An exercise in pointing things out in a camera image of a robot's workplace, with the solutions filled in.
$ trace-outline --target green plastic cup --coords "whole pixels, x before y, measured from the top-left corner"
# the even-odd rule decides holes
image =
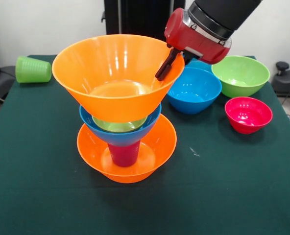
[[[51,65],[46,61],[19,56],[16,64],[16,79],[19,83],[49,82]]]

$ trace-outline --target plastic cup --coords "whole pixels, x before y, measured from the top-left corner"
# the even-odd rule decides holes
[[[114,164],[121,167],[128,167],[133,165],[139,154],[140,142],[129,145],[129,146],[115,146],[108,144],[110,155]]]
[[[49,82],[51,65],[49,62],[19,56],[16,64],[16,79],[19,83]]]

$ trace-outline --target white wall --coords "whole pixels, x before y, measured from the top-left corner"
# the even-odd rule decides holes
[[[103,10],[103,0],[0,0],[0,64],[105,34]],[[290,63],[290,0],[263,0],[232,36],[230,54],[256,55],[272,74],[275,62]]]
[[[193,0],[187,0],[187,7]],[[280,60],[290,64],[290,0],[263,0],[232,35],[231,55],[255,55],[276,72]]]
[[[0,0],[0,65],[106,34],[103,0]]]

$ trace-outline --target pink bowl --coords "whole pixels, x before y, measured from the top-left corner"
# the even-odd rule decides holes
[[[254,98],[236,97],[229,100],[224,108],[230,124],[241,134],[252,134],[272,120],[272,110]]]

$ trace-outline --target red cup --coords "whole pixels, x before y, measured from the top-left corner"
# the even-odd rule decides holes
[[[108,144],[109,151],[111,154],[112,161],[114,164],[121,167],[128,167],[133,165],[139,154],[140,142],[129,145],[129,146],[115,146]]]

